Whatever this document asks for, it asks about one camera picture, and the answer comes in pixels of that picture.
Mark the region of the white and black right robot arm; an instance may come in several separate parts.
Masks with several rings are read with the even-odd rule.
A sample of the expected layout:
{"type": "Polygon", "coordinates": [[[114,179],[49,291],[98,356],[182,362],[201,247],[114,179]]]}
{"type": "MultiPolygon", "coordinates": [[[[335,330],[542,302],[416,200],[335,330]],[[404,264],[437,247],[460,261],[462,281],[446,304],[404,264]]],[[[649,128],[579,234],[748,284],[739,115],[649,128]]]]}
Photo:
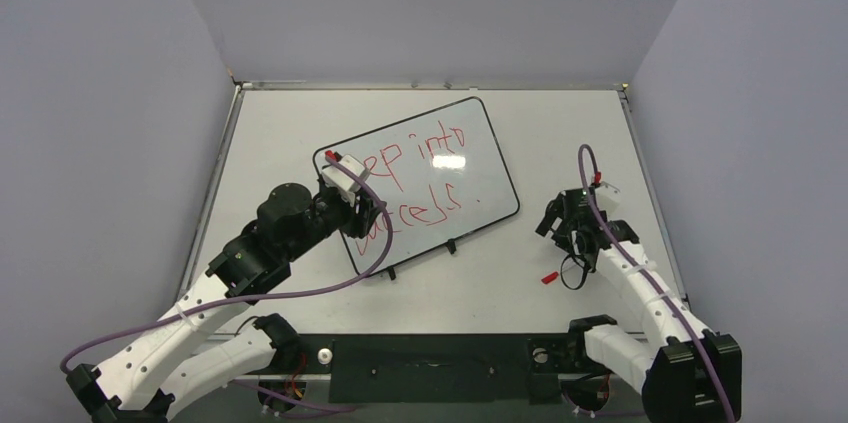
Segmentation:
{"type": "Polygon", "coordinates": [[[564,343],[578,370],[596,363],[636,390],[651,422],[737,422],[741,418],[742,351],[711,330],[667,284],[637,233],[593,209],[598,186],[560,192],[537,234],[550,237],[585,276],[603,277],[639,323],[638,340],[607,315],[574,320],[564,343]]]}

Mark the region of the white whiteboard black frame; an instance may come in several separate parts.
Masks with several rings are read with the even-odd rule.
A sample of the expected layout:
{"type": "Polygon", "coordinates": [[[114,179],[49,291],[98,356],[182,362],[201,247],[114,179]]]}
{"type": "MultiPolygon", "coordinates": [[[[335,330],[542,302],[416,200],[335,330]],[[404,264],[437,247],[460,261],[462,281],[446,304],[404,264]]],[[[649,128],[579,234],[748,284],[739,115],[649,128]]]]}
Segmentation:
{"type": "Polygon", "coordinates": [[[385,271],[516,215],[520,200],[484,102],[468,97],[330,143],[313,154],[317,170],[329,151],[369,170],[368,185],[385,203],[363,238],[343,242],[356,273],[375,261],[385,271]]]}

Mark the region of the red marker cap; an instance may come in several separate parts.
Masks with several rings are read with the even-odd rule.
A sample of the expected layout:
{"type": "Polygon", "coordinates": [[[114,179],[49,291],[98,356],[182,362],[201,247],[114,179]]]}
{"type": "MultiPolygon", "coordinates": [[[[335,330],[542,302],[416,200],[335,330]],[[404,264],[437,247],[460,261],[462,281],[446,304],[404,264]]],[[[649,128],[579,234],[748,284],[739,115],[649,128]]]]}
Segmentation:
{"type": "Polygon", "coordinates": [[[558,272],[552,272],[541,279],[541,282],[545,285],[550,284],[559,278],[558,272]]]}

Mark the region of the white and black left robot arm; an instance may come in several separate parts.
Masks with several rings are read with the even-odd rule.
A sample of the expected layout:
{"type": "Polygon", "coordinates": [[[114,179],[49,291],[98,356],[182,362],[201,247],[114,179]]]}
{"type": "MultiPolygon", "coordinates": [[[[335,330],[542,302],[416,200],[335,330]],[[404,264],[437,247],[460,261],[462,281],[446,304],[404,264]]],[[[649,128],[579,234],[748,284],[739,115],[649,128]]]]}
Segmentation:
{"type": "Polygon", "coordinates": [[[355,183],[321,182],[316,194],[298,183],[277,186],[159,320],[111,336],[133,342],[98,364],[71,368],[62,360],[68,386],[94,422],[167,422],[234,378],[291,370],[301,339],[277,313],[254,318],[223,344],[197,349],[256,303],[280,298],[275,289],[296,259],[335,232],[364,237],[386,215],[384,202],[355,183]]]}

